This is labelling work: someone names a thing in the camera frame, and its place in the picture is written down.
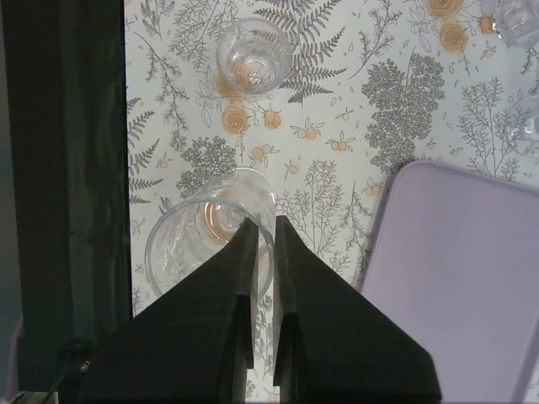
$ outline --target floral pattern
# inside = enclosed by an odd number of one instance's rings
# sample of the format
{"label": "floral pattern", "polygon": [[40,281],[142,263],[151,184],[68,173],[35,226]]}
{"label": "floral pattern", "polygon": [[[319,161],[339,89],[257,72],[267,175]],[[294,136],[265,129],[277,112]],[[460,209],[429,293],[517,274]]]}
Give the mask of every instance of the floral pattern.
{"label": "floral pattern", "polygon": [[[504,141],[507,111],[538,91],[539,48],[501,43],[484,0],[124,4],[135,314],[156,299],[141,264],[153,224],[236,167],[268,176],[279,213],[353,286],[387,184],[407,162],[539,186],[536,153]],[[279,25],[293,50],[291,75],[256,98],[235,91],[214,57],[223,30],[253,16]],[[270,289],[257,310],[249,401],[279,400],[272,305]],[[537,380],[527,401],[539,402]]]}

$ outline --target glass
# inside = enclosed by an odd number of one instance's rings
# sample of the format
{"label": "glass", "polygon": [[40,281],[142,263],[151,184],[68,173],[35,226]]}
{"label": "glass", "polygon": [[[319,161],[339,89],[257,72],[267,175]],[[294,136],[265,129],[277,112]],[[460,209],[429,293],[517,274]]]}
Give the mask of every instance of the glass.
{"label": "glass", "polygon": [[252,168],[213,178],[169,210],[146,244],[147,277],[157,296],[221,250],[245,217],[259,226],[259,298],[273,279],[275,190]]}
{"label": "glass", "polygon": [[505,117],[505,135],[522,156],[539,156],[539,95],[524,98]]}
{"label": "glass", "polygon": [[217,43],[217,68],[239,93],[257,95],[279,87],[290,74],[291,47],[285,33],[265,19],[240,19]]}
{"label": "glass", "polygon": [[507,46],[527,46],[539,40],[537,0],[497,0],[494,30]]}

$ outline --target drinking glass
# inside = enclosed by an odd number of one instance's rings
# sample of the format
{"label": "drinking glass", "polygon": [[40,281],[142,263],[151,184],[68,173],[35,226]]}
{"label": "drinking glass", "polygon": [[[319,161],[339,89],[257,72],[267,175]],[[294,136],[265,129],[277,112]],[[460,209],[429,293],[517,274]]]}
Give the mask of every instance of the drinking glass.
{"label": "drinking glass", "polygon": [[537,0],[497,0],[494,30],[507,46],[527,46],[539,40]]}
{"label": "drinking glass", "polygon": [[273,279],[275,190],[252,168],[213,178],[169,210],[146,244],[146,271],[157,296],[173,288],[227,245],[248,217],[259,227],[259,297]]}
{"label": "drinking glass", "polygon": [[277,88],[290,74],[291,46],[285,33],[265,19],[240,19],[217,43],[217,68],[239,93]]}
{"label": "drinking glass", "polygon": [[505,136],[522,156],[539,156],[539,95],[524,98],[505,117]]}

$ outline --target tablecloth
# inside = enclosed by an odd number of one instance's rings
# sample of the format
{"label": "tablecloth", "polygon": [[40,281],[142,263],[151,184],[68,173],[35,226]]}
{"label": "tablecloth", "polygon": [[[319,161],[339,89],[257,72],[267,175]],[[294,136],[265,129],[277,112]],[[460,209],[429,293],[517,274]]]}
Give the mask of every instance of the tablecloth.
{"label": "tablecloth", "polygon": [[[539,186],[539,151],[504,117],[539,88],[539,47],[510,48],[484,0],[125,0],[135,314],[156,296],[144,246],[157,219],[235,167],[265,173],[278,210],[351,284],[369,257],[388,180],[432,159]],[[260,17],[295,33],[299,81],[245,98],[216,70],[216,40]],[[250,401],[272,386],[272,293],[260,301]],[[539,373],[527,399],[539,402]]]}

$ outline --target lavender tray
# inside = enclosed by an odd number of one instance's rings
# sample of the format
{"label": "lavender tray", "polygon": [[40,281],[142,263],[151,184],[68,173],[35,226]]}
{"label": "lavender tray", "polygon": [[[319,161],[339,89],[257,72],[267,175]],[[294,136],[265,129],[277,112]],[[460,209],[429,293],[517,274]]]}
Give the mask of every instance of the lavender tray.
{"label": "lavender tray", "polygon": [[445,402],[522,402],[539,349],[539,192],[414,162],[363,295],[433,356]]}

